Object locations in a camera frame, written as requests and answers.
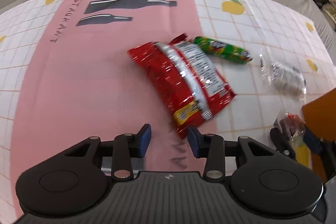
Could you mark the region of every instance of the black bottle print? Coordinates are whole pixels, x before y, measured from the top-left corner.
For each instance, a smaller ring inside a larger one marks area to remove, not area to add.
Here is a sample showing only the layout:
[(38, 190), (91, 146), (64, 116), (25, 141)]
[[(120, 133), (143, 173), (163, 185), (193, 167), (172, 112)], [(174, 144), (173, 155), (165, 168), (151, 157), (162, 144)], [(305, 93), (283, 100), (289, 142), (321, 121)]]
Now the black bottle print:
[(90, 14), (105, 9), (139, 9), (155, 5), (176, 7), (177, 2), (174, 0), (95, 0), (89, 3), (84, 14)]
[(77, 23), (76, 26), (90, 25), (90, 24), (107, 24), (115, 21), (132, 21), (132, 20), (133, 20), (132, 17), (120, 17), (110, 14), (101, 14), (82, 18)]

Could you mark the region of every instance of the red foil wrapper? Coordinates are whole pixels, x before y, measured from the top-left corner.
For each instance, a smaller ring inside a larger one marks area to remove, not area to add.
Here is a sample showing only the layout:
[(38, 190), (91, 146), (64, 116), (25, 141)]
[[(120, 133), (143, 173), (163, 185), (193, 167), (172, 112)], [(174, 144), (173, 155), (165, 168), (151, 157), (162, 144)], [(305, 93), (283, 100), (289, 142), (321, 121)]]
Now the red foil wrapper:
[(183, 34), (169, 44), (150, 42), (128, 51), (146, 70), (181, 138), (189, 124), (210, 120), (235, 96), (205, 53), (185, 39)]

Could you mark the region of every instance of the circular cover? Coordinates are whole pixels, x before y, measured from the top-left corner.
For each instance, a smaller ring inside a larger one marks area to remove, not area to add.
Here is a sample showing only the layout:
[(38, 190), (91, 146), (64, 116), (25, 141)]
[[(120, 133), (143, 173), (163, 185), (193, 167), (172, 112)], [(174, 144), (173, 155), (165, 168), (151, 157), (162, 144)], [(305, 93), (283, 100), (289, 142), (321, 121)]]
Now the circular cover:
[(311, 212), (323, 192), (312, 170), (276, 155), (253, 157), (233, 173), (230, 188), (253, 211), (280, 217)]
[(99, 202), (107, 187), (104, 173), (83, 158), (58, 157), (22, 173), (16, 195), (29, 213), (66, 216)]

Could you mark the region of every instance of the ribbed gray surface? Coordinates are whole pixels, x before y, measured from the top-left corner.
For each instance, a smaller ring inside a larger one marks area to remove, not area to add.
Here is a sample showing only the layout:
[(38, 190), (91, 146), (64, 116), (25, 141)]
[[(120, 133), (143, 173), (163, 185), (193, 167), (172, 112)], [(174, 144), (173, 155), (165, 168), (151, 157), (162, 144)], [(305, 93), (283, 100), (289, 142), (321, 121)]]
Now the ribbed gray surface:
[(320, 223), (312, 215), (275, 220), (239, 207), (221, 184), (203, 181), (198, 173), (141, 172), (129, 183), (117, 183), (96, 207), (64, 219), (25, 215), (20, 224), (266, 224)]

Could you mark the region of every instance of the green candy wrapper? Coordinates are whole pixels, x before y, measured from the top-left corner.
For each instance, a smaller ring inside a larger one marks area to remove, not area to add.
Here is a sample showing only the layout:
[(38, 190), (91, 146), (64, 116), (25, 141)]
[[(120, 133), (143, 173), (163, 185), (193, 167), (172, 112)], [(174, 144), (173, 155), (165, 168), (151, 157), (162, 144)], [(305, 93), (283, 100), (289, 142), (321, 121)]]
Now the green candy wrapper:
[(246, 49), (222, 41), (207, 37), (195, 37), (192, 42), (197, 44), (207, 54), (219, 56), (237, 63), (247, 63), (252, 60), (250, 53)]

